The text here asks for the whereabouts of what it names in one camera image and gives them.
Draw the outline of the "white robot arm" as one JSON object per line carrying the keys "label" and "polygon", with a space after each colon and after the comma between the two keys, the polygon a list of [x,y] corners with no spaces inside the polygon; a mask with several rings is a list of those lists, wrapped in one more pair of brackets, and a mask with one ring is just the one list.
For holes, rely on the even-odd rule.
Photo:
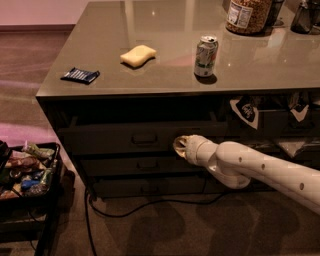
{"label": "white robot arm", "polygon": [[318,170],[268,156],[237,142],[216,144],[200,135],[179,136],[173,148],[188,163],[205,168],[228,188],[243,189],[251,179],[256,179],[320,214]]}

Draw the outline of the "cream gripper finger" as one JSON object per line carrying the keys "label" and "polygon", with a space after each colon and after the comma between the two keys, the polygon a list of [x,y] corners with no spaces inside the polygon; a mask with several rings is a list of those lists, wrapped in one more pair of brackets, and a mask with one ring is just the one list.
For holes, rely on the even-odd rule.
{"label": "cream gripper finger", "polygon": [[190,159],[193,152],[192,137],[182,135],[175,138],[173,148],[180,157]]}

